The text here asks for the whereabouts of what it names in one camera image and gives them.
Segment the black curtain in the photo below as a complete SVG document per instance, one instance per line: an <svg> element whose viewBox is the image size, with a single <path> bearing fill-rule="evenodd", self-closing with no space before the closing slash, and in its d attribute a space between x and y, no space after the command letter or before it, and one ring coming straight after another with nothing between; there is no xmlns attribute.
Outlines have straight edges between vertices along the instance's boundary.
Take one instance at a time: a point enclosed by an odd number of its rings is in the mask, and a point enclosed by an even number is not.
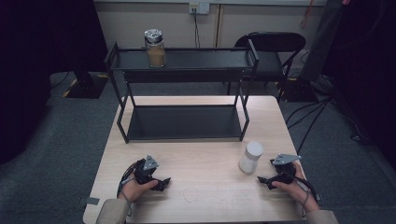
<svg viewBox="0 0 396 224"><path fill-rule="evenodd" d="M0 0L0 34L3 163L45 115L50 75L106 71L106 41L92 0Z"/></svg>
<svg viewBox="0 0 396 224"><path fill-rule="evenodd" d="M351 1L323 67L396 170L396 3Z"/></svg>

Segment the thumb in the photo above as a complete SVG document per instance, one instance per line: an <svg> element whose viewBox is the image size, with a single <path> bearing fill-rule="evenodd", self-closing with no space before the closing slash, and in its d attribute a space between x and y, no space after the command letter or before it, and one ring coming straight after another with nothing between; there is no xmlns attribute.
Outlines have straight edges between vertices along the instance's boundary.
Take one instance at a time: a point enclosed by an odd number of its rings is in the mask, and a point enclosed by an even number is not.
<svg viewBox="0 0 396 224"><path fill-rule="evenodd" d="M283 189L285 190L288 186L285 183L282 182L278 182L278 181L274 181L271 183L274 187L278 188L278 189Z"/></svg>
<svg viewBox="0 0 396 224"><path fill-rule="evenodd" d="M158 185L158 180L151 180L150 182L142 185L143 189L151 189Z"/></svg>

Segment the shelf top tier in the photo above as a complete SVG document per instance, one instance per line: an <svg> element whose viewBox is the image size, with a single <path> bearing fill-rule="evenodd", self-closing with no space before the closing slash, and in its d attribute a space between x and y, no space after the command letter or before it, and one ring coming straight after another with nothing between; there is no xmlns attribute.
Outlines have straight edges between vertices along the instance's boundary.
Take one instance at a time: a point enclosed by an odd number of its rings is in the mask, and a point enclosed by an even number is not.
<svg viewBox="0 0 396 224"><path fill-rule="evenodd" d="M145 49L117 49L113 71L244 70L254 68L259 57L253 45L235 49L165 49L165 66L152 68Z"/></svg>

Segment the sleeve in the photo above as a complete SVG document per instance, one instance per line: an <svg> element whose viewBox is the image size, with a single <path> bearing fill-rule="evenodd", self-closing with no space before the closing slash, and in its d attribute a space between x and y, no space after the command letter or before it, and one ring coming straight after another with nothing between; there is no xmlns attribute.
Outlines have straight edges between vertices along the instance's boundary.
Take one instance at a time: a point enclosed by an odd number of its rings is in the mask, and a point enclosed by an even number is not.
<svg viewBox="0 0 396 224"><path fill-rule="evenodd" d="M104 202L96 224L123 224L128 214L128 203L123 199L108 199Z"/></svg>
<svg viewBox="0 0 396 224"><path fill-rule="evenodd" d="M309 224L338 224L337 218L332 211L318 210L306 214Z"/></svg>

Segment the chair backrest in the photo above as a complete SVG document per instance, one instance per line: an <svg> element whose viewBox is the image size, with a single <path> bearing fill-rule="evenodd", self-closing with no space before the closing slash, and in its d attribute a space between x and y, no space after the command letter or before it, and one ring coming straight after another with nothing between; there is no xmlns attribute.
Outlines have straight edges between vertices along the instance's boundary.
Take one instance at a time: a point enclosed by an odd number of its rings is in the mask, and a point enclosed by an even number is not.
<svg viewBox="0 0 396 224"><path fill-rule="evenodd" d="M300 52L306 43L305 38L296 33L253 32L240 37L236 41L235 47L245 47L249 39L251 39L257 51L295 52L295 54Z"/></svg>

